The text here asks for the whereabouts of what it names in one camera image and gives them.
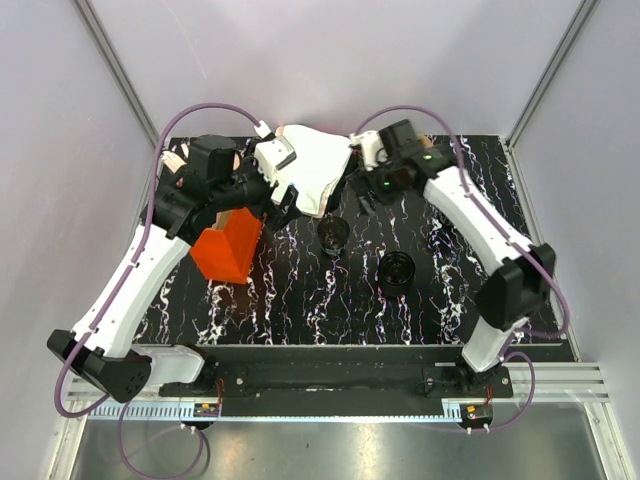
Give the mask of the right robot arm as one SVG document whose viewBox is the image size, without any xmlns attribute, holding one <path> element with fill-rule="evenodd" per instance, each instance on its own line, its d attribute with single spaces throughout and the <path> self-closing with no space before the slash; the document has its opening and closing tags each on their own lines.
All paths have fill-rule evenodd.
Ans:
<svg viewBox="0 0 640 480">
<path fill-rule="evenodd" d="M 513 228 L 479 192 L 458 152 L 426 147 L 410 121 L 352 134 L 349 142 L 357 165 L 348 182 L 363 211 L 413 190 L 453 225 L 484 268 L 487 279 L 475 297 L 479 319 L 449 373 L 460 393 L 480 394 L 507 342 L 547 302 L 555 251 Z"/>
</svg>

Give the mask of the black cup lid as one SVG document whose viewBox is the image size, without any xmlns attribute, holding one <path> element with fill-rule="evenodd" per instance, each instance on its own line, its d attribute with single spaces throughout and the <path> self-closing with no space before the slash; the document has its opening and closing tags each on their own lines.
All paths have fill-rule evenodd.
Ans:
<svg viewBox="0 0 640 480">
<path fill-rule="evenodd" d="M 377 269 L 378 286 L 383 295 L 398 297 L 406 295 L 414 281 L 415 263 L 412 257 L 401 251 L 386 253 Z"/>
</svg>

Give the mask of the black tall coffee cup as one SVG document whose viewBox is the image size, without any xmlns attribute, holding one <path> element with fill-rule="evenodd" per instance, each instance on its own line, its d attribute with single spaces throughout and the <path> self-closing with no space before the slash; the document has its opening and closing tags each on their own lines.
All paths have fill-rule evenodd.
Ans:
<svg viewBox="0 0 640 480">
<path fill-rule="evenodd" d="M 317 226 L 317 237 L 323 252 L 339 257 L 344 252 L 351 229 L 349 223 L 338 216 L 327 216 Z"/>
</svg>

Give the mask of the orange paper bag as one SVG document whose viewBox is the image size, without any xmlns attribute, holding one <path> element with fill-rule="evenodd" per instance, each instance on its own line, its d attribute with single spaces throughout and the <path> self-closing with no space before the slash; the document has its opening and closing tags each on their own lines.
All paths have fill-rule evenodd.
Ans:
<svg viewBox="0 0 640 480">
<path fill-rule="evenodd" d="M 190 255 L 206 280 L 246 284 L 262 223 L 247 208 L 225 212 L 222 220 L 202 232 Z"/>
</svg>

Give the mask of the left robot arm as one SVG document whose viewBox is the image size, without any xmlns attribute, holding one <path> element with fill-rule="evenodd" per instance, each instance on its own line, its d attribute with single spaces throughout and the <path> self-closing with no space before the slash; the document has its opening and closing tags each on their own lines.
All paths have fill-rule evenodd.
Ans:
<svg viewBox="0 0 640 480">
<path fill-rule="evenodd" d="M 298 157 L 290 140 L 274 134 L 244 149 L 231 138 L 205 135 L 190 144 L 185 157 L 164 152 L 171 174 L 148 203 L 127 255 L 74 327 L 49 336 L 47 347 L 63 370 L 119 403 L 151 385 L 182 384 L 193 395 L 208 394 L 216 372 L 200 348 L 137 347 L 133 338 L 162 283 L 219 213 L 247 208 L 270 224 L 289 215 L 297 188 L 287 188 L 282 201 L 274 192 Z"/>
</svg>

